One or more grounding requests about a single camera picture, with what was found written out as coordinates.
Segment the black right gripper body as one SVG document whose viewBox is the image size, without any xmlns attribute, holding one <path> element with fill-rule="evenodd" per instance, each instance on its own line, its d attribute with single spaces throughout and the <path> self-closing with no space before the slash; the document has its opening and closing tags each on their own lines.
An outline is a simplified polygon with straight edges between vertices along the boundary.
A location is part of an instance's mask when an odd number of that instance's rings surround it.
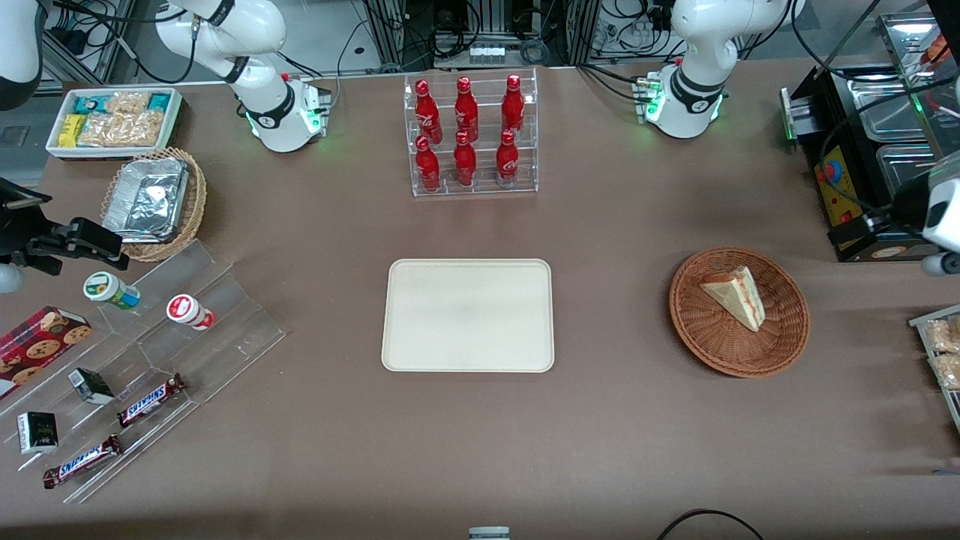
<svg viewBox="0 0 960 540">
<path fill-rule="evenodd" d="M 13 253 L 50 232 L 52 226 L 41 205 L 52 199 L 1 178 L 1 263 L 11 263 Z"/>
</svg>

